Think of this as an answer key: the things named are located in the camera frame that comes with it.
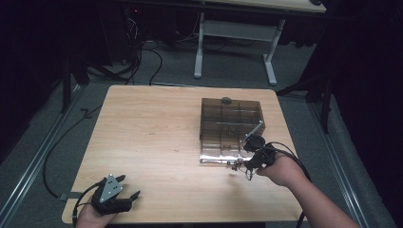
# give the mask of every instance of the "forearm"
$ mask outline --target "forearm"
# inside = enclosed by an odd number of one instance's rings
[[[289,186],[312,227],[359,227],[308,180]]]

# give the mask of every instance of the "hand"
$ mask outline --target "hand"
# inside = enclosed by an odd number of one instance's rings
[[[276,153],[273,165],[260,168],[256,172],[260,176],[266,176],[277,185],[290,187],[293,183],[306,179],[299,165],[288,156]]]
[[[118,214],[110,214],[101,216],[95,209],[90,205],[86,204],[81,210],[78,220],[77,228],[104,228],[106,227]]]

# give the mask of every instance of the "transparent plastic box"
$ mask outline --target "transparent plastic box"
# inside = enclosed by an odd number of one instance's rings
[[[255,132],[258,135],[265,129],[260,102],[202,98],[200,162],[250,160],[253,154],[243,150],[240,140],[260,122],[263,124]]]

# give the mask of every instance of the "wooden table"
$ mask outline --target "wooden table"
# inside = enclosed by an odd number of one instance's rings
[[[222,97],[260,101],[262,136],[294,150],[273,90],[114,85],[71,191],[83,192],[109,173],[126,175],[118,198],[142,193],[114,223],[297,220],[301,208],[287,188],[199,162],[202,98]],[[67,202],[66,223],[75,202]]]

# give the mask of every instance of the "person's left hand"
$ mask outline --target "person's left hand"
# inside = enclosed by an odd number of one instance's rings
[[[104,228],[106,227],[118,214],[110,214],[101,216],[90,205],[84,205],[77,219],[77,228]]]

